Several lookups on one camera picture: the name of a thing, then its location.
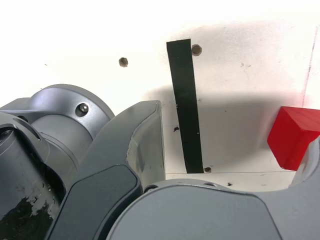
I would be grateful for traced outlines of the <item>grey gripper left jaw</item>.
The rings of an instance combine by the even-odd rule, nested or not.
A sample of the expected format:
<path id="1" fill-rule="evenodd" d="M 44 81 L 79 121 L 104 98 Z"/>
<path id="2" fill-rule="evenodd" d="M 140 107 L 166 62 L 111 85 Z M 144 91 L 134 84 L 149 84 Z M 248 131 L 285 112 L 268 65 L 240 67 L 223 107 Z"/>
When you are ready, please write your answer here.
<path id="1" fill-rule="evenodd" d="M 108 122 L 86 151 L 49 240 L 104 240 L 144 189 L 165 179 L 161 103 L 141 101 Z"/>

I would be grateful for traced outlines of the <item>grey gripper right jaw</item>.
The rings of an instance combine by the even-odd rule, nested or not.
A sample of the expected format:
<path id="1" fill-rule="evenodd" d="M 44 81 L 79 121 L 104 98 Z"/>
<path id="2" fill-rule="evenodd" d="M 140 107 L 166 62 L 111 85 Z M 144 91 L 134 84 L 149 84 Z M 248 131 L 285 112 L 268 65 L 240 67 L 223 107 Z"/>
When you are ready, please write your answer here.
<path id="1" fill-rule="evenodd" d="M 131 203 L 109 240 L 317 240 L 320 141 L 286 189 L 242 192 L 205 184 L 155 188 Z"/>

